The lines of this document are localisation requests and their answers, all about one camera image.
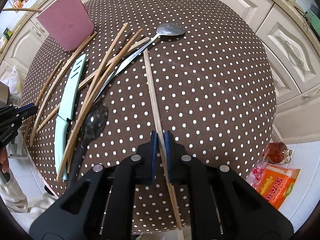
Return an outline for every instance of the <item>bottle of red liquid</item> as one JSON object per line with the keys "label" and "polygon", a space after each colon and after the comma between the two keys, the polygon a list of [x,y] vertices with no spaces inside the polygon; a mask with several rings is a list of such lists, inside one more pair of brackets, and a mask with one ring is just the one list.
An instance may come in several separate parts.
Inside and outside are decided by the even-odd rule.
{"label": "bottle of red liquid", "polygon": [[289,163],[292,150],[289,150],[283,142],[269,143],[263,155],[268,156],[271,163]]}

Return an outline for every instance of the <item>pink utensil holder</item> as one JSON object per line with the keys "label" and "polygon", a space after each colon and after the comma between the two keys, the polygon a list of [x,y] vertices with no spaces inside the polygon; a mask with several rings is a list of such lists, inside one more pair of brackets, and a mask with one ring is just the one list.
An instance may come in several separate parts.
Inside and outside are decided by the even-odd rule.
{"label": "pink utensil holder", "polygon": [[94,29],[81,0],[55,0],[36,18],[65,51],[77,48]]}

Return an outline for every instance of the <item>brown tablecloth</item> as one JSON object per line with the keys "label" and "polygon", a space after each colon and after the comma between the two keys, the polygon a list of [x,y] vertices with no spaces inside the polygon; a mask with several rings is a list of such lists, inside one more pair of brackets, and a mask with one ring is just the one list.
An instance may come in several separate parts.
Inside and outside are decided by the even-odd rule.
{"label": "brown tablecloth", "polygon": [[[270,140],[276,100],[265,50],[244,20],[219,0],[90,0],[85,7],[98,34],[83,50],[88,59],[82,80],[98,68],[125,22],[129,27],[114,55],[139,28],[141,38],[153,37],[160,23],[185,28],[184,36],[162,37],[149,47],[163,129],[172,130],[176,141],[203,163],[228,164],[245,178]],[[36,100],[59,60],[66,62],[70,55],[50,36],[45,40],[28,72],[23,104]],[[60,102],[69,72],[42,120]],[[77,94],[68,133],[87,89]],[[114,78],[104,102],[109,106],[107,126],[89,144],[81,175],[97,163],[117,165],[149,141],[155,126],[142,56]],[[55,119],[36,135],[29,151],[50,187],[61,195],[66,183],[55,179]],[[176,228],[159,156],[155,184],[136,188],[133,233]],[[175,190],[182,224],[189,225],[187,187]]]}

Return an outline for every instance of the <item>human hand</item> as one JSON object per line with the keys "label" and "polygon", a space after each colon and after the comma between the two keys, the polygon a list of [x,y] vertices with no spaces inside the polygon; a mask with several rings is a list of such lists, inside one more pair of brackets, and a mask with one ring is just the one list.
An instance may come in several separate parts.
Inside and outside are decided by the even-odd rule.
{"label": "human hand", "polygon": [[9,170],[9,160],[6,148],[0,151],[0,163],[2,164],[2,172],[6,173]]}

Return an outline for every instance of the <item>metal spoon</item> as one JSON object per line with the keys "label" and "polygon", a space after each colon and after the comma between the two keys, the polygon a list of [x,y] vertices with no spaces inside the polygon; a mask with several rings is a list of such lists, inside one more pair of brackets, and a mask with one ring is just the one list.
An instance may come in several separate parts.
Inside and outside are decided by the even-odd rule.
{"label": "metal spoon", "polygon": [[80,171],[82,161],[87,152],[87,145],[100,136],[103,132],[108,119],[108,107],[102,103],[102,100],[93,105],[84,123],[82,124],[82,141],[72,159],[70,173],[67,181],[67,189],[77,181],[77,175]]}
{"label": "metal spoon", "polygon": [[113,77],[115,75],[118,75],[125,67],[127,67],[127,65],[129,65],[130,62],[132,62],[135,59],[135,57],[137,57],[141,52],[143,52],[146,47],[148,47],[152,42],[154,42],[156,38],[158,38],[159,36],[162,36],[162,35],[164,35],[164,36],[177,36],[177,35],[182,35],[184,33],[185,33],[184,28],[179,25],[176,25],[173,23],[161,23],[157,28],[157,34],[147,44],[145,44],[143,47],[141,47],[136,52],[134,52],[129,57],[127,57],[121,63],[121,65],[118,68],[116,68],[110,74],[110,76],[108,76],[107,80],[105,81],[105,83],[101,87],[101,89],[100,89],[97,97],[94,99],[94,101],[96,101],[99,98],[99,96],[103,92],[104,88],[109,84],[110,80],[113,79]]}

